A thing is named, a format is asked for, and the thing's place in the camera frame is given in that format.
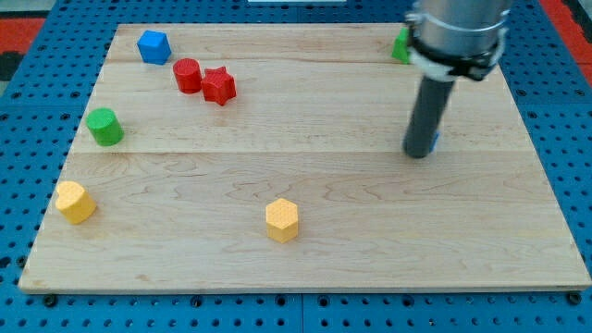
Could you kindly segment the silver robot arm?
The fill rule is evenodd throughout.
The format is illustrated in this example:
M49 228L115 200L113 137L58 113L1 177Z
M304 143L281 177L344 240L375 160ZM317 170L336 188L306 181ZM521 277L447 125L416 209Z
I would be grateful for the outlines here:
M418 0L405 15L411 62L431 80L483 80L505 48L511 0Z

